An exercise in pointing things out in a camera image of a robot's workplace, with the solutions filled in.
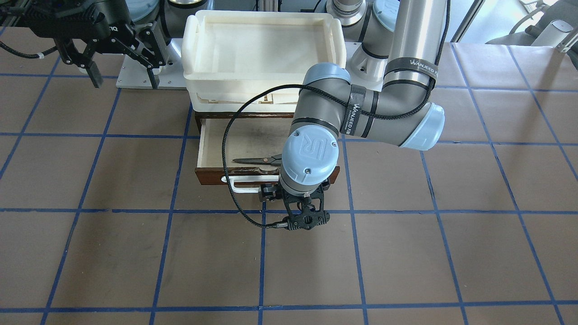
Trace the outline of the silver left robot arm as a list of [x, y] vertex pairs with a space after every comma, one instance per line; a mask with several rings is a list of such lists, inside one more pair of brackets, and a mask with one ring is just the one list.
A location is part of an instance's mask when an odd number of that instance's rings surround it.
[[313, 65], [305, 75], [281, 153], [279, 182], [262, 187], [263, 200], [281, 198], [288, 216], [269, 228], [310, 230], [330, 214], [316, 209], [339, 156], [337, 138], [349, 135], [426, 151], [445, 123], [429, 97], [449, 26], [448, 0], [402, 0], [380, 91], [353, 84], [337, 64]]

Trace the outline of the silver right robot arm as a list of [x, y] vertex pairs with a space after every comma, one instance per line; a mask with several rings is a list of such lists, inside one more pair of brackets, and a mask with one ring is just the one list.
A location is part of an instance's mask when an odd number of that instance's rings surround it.
[[18, 0], [2, 6], [1, 14], [55, 43], [37, 54], [16, 52], [19, 57], [57, 51], [64, 64], [78, 67], [99, 88], [103, 76], [93, 56], [123, 54], [143, 67], [144, 85], [157, 89], [161, 70], [177, 62], [171, 43], [182, 38], [187, 17], [212, 8], [211, 0]]

